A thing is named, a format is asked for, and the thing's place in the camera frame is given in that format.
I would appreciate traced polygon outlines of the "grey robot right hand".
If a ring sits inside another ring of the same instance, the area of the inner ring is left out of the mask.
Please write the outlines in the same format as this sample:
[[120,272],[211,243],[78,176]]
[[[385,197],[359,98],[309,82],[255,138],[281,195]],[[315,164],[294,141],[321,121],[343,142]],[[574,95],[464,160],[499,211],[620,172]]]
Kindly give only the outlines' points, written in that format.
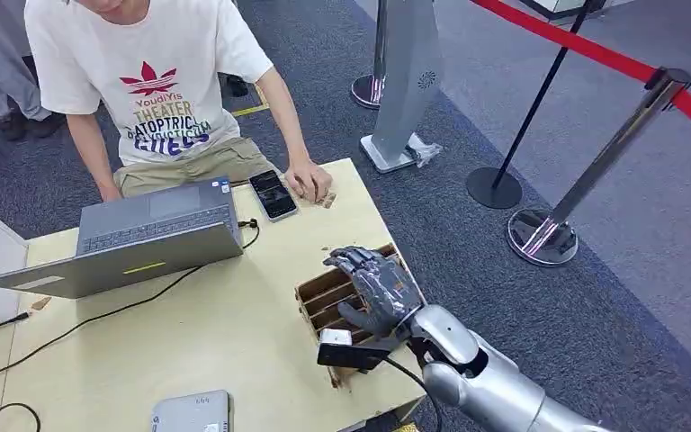
[[406,270],[377,250],[357,246],[337,248],[323,264],[337,267],[348,275],[365,304],[365,310],[358,311],[341,302],[337,305],[340,316],[377,338],[389,337],[426,304]]

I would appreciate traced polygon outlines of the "person's left hand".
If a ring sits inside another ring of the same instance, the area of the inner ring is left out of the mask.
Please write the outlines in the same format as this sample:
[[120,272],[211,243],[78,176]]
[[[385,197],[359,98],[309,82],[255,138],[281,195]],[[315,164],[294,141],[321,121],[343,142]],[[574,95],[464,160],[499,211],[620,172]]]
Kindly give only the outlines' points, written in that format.
[[333,182],[324,168],[306,158],[292,160],[284,176],[291,189],[310,203],[322,203]]

